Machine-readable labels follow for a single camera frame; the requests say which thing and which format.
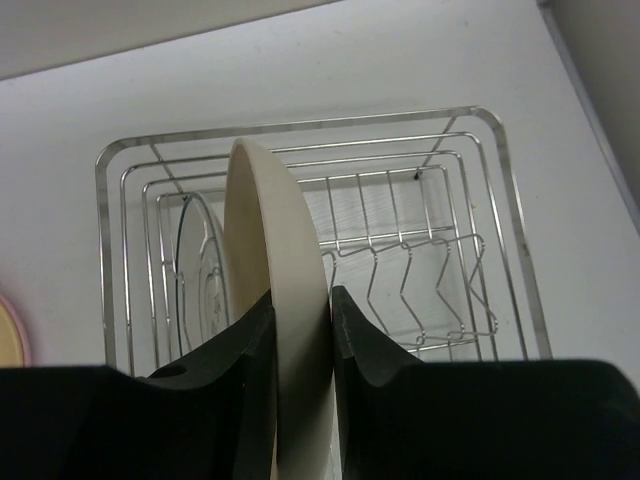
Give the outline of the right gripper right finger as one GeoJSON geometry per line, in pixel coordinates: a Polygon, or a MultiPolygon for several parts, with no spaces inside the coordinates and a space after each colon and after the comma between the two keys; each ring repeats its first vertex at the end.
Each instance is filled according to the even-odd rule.
{"type": "Polygon", "coordinates": [[[346,479],[635,479],[639,396],[594,360],[424,362],[332,290],[346,479]]]}

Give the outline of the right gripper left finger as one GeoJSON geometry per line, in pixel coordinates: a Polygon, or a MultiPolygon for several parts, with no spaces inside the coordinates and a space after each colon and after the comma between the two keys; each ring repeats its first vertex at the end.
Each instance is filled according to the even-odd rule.
{"type": "Polygon", "coordinates": [[[269,295],[148,377],[107,366],[1,372],[5,479],[268,479],[275,433],[269,295]]]}

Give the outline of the white plate with black rings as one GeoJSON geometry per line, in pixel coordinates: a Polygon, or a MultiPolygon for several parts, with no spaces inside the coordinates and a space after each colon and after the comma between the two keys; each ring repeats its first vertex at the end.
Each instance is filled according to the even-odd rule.
{"type": "Polygon", "coordinates": [[[234,322],[223,228],[197,192],[184,198],[174,265],[177,341],[184,355],[234,322]]]}

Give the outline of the cream white plate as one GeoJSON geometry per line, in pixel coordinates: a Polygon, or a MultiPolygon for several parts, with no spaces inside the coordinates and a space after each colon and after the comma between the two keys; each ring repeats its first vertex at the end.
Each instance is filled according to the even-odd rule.
{"type": "Polygon", "coordinates": [[[232,147],[224,248],[233,311],[269,293],[277,349],[280,479],[321,479],[333,428],[333,340],[328,285],[316,229],[295,177],[248,138],[232,147]]]}

